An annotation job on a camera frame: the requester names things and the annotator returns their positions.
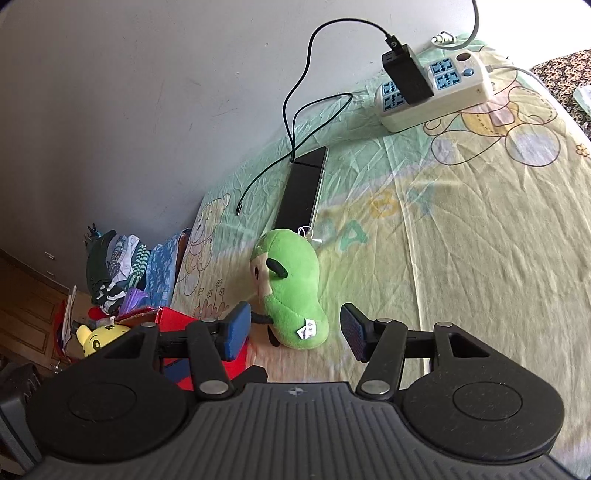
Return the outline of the yellow tiger plush toy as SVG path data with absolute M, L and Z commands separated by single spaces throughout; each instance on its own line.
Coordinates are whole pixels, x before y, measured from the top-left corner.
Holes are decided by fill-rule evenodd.
M 82 347 L 84 357 L 87 358 L 129 330 L 129 327 L 119 324 L 105 325 L 94 330 L 81 325 L 76 330 L 76 338 Z

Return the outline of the green avocado plush toy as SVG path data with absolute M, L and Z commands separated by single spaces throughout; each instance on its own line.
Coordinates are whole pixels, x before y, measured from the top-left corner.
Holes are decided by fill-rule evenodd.
M 250 272 L 259 311 L 252 322 L 264 325 L 273 346 L 311 350 L 329 337 L 329 320 L 318 301 L 320 263 L 314 247 L 288 229 L 273 229 L 252 250 Z

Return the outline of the red cardboard box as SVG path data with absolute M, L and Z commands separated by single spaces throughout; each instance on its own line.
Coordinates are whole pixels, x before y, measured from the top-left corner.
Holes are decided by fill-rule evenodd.
M 168 307 L 144 308 L 118 321 L 127 327 L 154 323 L 156 357 L 164 376 L 184 390 L 207 379 L 231 383 L 246 370 L 252 308 L 240 302 L 221 319 L 198 320 Z

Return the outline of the purple packet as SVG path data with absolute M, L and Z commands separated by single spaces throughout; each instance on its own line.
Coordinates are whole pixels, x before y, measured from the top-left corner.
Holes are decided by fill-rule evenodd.
M 118 316 L 122 317 L 139 308 L 148 306 L 149 303 L 150 297 L 148 293 L 135 287 L 130 288 L 126 292 L 126 296 L 124 297 L 123 302 L 119 308 Z

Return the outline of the blue white patterned cloth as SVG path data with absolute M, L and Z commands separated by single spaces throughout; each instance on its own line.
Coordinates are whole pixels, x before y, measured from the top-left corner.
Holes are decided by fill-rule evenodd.
M 144 292 L 148 295 L 148 305 L 152 308 L 168 307 L 171 302 L 186 237 L 185 231 L 177 232 L 151 250 Z

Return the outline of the pile of folded clothes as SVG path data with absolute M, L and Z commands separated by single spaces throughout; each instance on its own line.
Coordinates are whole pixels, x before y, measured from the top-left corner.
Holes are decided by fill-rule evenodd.
M 86 284 L 92 304 L 114 316 L 132 289 L 144 290 L 151 251 L 133 234 L 101 233 L 94 224 L 85 235 Z

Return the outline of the cartoon print bed sheet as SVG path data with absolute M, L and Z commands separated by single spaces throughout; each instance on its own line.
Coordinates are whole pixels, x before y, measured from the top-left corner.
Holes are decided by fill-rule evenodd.
M 247 360 L 273 381 L 351 381 L 363 367 L 342 304 L 413 330 L 452 322 L 560 393 L 554 457 L 590 473 L 590 143 L 536 81 L 482 42 L 495 94 L 398 134 L 377 118 L 373 78 L 349 108 L 301 123 L 328 149 L 314 231 L 331 334 L 297 352 L 252 331 Z

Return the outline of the black smartphone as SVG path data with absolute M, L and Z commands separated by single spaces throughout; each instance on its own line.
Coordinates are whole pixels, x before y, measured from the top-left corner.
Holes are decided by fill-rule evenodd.
M 274 229 L 287 229 L 298 233 L 305 227 L 312 227 L 328 153 L 327 147 L 317 148 L 297 157 L 291 164 Z

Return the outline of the white power strip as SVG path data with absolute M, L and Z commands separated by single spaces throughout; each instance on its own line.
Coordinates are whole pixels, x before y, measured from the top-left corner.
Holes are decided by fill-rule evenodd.
M 424 70 L 433 88 L 429 99 L 410 105 L 392 81 L 381 85 L 375 107 L 382 125 L 398 133 L 492 99 L 494 88 L 483 62 L 471 51 L 428 63 Z

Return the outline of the black charger adapter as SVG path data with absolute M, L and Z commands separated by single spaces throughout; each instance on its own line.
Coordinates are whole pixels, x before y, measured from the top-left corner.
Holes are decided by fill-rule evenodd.
M 433 97 L 433 87 L 409 45 L 395 36 L 389 36 L 386 43 L 390 50 L 382 55 L 383 68 L 405 101 L 414 105 Z

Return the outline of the brown patterned bedspread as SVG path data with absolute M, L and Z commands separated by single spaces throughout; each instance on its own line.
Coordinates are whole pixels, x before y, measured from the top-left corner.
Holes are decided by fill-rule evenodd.
M 590 59 L 590 50 L 582 50 L 545 61 L 531 69 L 587 137 L 590 137 L 590 116 L 577 103 L 574 92 L 577 87 L 590 85 Z

